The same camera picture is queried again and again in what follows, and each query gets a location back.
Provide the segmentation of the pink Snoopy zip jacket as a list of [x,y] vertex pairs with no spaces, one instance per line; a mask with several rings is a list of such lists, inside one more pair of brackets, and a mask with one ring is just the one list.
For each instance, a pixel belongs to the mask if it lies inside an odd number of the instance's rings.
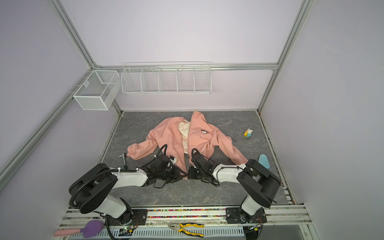
[[185,155],[189,155],[189,162],[193,164],[192,149],[197,149],[210,160],[214,148],[218,146],[234,165],[248,162],[233,145],[232,139],[214,125],[207,123],[200,112],[194,112],[190,121],[183,117],[163,120],[149,131],[144,142],[132,144],[127,148],[127,157],[139,160],[151,154],[155,155],[163,145],[168,146],[166,155],[177,158],[176,166],[187,173]]

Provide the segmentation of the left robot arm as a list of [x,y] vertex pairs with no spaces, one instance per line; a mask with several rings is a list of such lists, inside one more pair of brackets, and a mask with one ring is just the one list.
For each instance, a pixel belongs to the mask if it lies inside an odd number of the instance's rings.
[[187,177],[188,173],[176,166],[176,158],[166,155],[167,148],[163,145],[151,161],[133,170],[97,164],[70,186],[70,208],[82,214],[98,213],[119,225],[132,223],[135,215],[128,202],[110,192],[123,187],[155,186],[158,180],[172,184]]

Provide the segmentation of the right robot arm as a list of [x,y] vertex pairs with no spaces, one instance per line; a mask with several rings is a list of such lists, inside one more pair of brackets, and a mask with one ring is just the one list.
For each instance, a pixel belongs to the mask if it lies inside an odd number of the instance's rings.
[[192,149],[194,172],[204,183],[219,186],[221,183],[236,183],[246,191],[247,196],[237,208],[226,208],[229,224],[265,224],[265,208],[275,202],[275,196],[282,184],[273,174],[256,160],[241,165],[212,165],[210,160],[197,149]]

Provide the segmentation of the teal silicone spatula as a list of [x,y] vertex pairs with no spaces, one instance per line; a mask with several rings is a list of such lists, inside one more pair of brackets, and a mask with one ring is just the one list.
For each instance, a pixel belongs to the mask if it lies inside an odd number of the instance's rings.
[[265,154],[261,154],[258,159],[258,163],[261,164],[264,168],[270,169],[270,163],[268,157]]

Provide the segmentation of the small green circuit board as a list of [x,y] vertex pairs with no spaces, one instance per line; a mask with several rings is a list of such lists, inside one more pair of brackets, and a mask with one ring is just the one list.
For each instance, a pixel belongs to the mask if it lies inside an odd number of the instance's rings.
[[132,236],[133,230],[128,228],[123,228],[119,230],[119,237]]

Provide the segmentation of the purple pink silicone spatula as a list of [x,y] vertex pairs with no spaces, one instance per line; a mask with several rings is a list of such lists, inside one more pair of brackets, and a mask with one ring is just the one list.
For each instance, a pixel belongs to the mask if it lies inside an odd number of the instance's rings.
[[80,229],[64,229],[57,230],[54,233],[55,237],[68,236],[72,234],[82,233],[85,239],[92,238],[99,234],[104,228],[104,223],[99,220],[92,220],[88,222],[85,227]]

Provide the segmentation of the white mesh box basket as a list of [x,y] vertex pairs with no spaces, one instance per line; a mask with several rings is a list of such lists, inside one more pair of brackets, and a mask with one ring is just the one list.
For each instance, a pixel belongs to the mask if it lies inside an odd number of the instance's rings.
[[93,70],[75,91],[74,99],[83,110],[107,111],[120,89],[118,71]]

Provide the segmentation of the green handled tool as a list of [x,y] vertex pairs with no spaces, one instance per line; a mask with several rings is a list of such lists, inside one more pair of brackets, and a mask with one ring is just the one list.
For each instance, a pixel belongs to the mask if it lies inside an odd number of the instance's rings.
[[127,154],[126,154],[126,153],[123,153],[123,154],[121,154],[121,155],[119,156],[119,158],[121,158],[121,159],[123,160],[123,162],[124,162],[123,168],[124,168],[125,170],[127,170],[127,169],[128,169]]

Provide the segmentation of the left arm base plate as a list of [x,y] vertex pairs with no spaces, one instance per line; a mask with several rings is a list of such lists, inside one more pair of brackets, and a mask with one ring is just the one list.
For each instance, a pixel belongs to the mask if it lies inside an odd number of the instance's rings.
[[117,219],[107,216],[107,221],[110,226],[144,226],[147,216],[147,209],[133,209],[127,211]]

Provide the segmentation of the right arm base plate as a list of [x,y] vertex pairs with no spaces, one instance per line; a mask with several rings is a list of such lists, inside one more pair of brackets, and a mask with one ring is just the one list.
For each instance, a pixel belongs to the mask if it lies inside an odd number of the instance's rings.
[[228,224],[264,224],[267,222],[264,208],[259,208],[255,214],[249,215],[241,207],[226,208]]

